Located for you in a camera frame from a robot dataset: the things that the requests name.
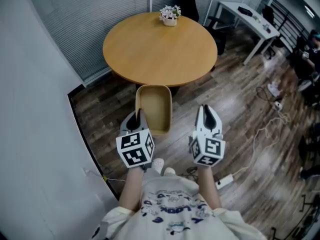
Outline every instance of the black cable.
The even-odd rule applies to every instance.
[[[300,221],[298,222],[298,224],[290,231],[290,233],[283,239],[283,240],[287,240],[287,238],[296,230],[296,228],[299,226],[299,224],[302,222],[302,220],[306,217],[306,215],[308,214],[308,212],[310,211],[310,209],[313,207],[313,205],[310,205],[309,209],[306,211],[306,213],[303,215],[303,217],[300,219]]]
[[[192,178],[193,181],[198,184],[198,175],[195,175],[197,170],[198,170],[197,166],[189,167],[188,169],[186,169],[187,174],[180,174],[179,176],[186,177],[187,179]]]
[[[262,91],[264,97],[261,96],[261,94],[259,93],[258,90],[261,90],[261,91]],[[265,89],[264,89],[263,87],[261,87],[261,86],[258,86],[257,88],[255,88],[255,92],[256,92],[256,95],[257,95],[261,100],[264,100],[264,101],[268,102],[271,106],[273,105],[273,102],[281,102],[281,98],[277,98],[276,100],[273,100],[273,101],[272,101],[271,99],[269,99],[269,97],[268,97]]]

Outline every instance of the white box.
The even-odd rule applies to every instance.
[[[149,129],[117,137],[115,141],[118,154],[127,168],[151,162],[155,143]]]
[[[203,166],[215,166],[224,158],[226,142],[202,134],[193,134],[190,143],[193,161]]]

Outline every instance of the table leg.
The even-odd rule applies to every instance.
[[[263,44],[264,41],[265,41],[264,38],[260,39],[260,41],[253,48],[252,52],[249,54],[249,56],[243,62],[243,65],[246,65],[251,60],[251,58],[256,54],[256,52],[259,50],[260,46]]]
[[[263,48],[263,50],[261,51],[261,54],[264,54],[266,52],[266,50],[270,47],[270,45],[272,44],[272,42],[276,39],[277,37],[273,37],[271,38],[271,40],[268,42],[268,44]]]
[[[239,19],[238,17],[236,17],[236,18],[234,19],[234,25],[233,25],[233,27],[236,29],[236,28],[238,27],[239,23],[240,23],[240,19]]]
[[[136,84],[135,84],[135,88],[136,88],[136,90],[138,90],[141,86],[142,86],[142,84],[138,84],[138,83],[136,83]]]
[[[180,86],[169,87],[172,97],[174,97],[178,93],[179,88],[180,88]]]
[[[221,16],[221,12],[222,12],[222,5],[220,4],[218,10],[216,11],[215,17],[219,19]],[[216,29],[217,24],[218,24],[218,22],[214,23],[214,25],[213,25],[214,30]]]

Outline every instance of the round wooden table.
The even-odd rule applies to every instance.
[[[140,85],[177,87],[208,73],[217,61],[217,45],[199,23],[181,16],[165,26],[159,12],[131,16],[106,35],[103,56],[121,77]]]

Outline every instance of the table top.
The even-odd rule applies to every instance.
[[[211,34],[184,16],[176,26],[165,26],[159,15],[137,14],[111,29],[103,42],[103,56],[110,68],[137,84],[169,87],[208,73],[218,56]]]
[[[278,30],[276,30],[261,14],[257,13],[249,5],[241,2],[224,2],[224,1],[221,1],[220,4],[222,5],[223,8],[232,12],[234,15],[240,18],[243,22],[249,25],[249,27],[252,30],[254,30],[256,34],[259,35],[261,38],[264,38],[267,40],[273,37],[278,37],[280,35]],[[240,11],[238,11],[238,7],[242,7],[247,10],[250,10],[253,16],[256,15],[261,20],[261,22],[256,21],[253,17],[250,17],[248,15],[241,13]],[[271,30],[270,33],[264,30],[263,25],[265,24],[269,25],[269,29]]]

